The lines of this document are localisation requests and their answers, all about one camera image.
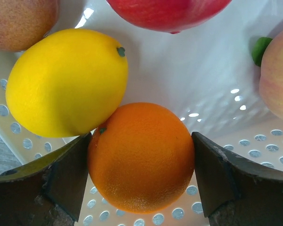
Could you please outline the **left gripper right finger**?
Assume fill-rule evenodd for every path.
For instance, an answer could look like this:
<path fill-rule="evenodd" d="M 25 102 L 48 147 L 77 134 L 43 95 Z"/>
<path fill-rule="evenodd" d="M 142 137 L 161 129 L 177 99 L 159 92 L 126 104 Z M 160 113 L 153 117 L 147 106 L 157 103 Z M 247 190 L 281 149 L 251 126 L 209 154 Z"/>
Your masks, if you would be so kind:
<path fill-rule="evenodd" d="M 283 171 L 191 135 L 203 213 L 212 226 L 283 226 Z"/>

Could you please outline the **orange fruit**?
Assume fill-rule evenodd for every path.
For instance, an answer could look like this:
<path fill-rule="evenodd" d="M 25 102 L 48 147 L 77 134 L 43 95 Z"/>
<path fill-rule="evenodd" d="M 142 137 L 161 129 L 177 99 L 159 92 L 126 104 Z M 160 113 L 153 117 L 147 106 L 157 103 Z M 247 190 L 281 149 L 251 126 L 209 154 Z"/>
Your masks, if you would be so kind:
<path fill-rule="evenodd" d="M 194 144 L 184 123 L 153 103 L 119 107 L 94 132 L 88 169 L 113 206 L 151 213 L 175 202 L 194 172 Z"/>

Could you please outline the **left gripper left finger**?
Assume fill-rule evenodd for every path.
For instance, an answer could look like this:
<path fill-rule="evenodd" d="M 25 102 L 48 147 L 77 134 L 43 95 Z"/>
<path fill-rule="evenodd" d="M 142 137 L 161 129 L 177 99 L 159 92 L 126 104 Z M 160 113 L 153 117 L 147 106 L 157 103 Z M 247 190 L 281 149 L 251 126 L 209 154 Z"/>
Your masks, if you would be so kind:
<path fill-rule="evenodd" d="M 0 174 L 0 226 L 73 226 L 79 220 L 92 136 Z"/>

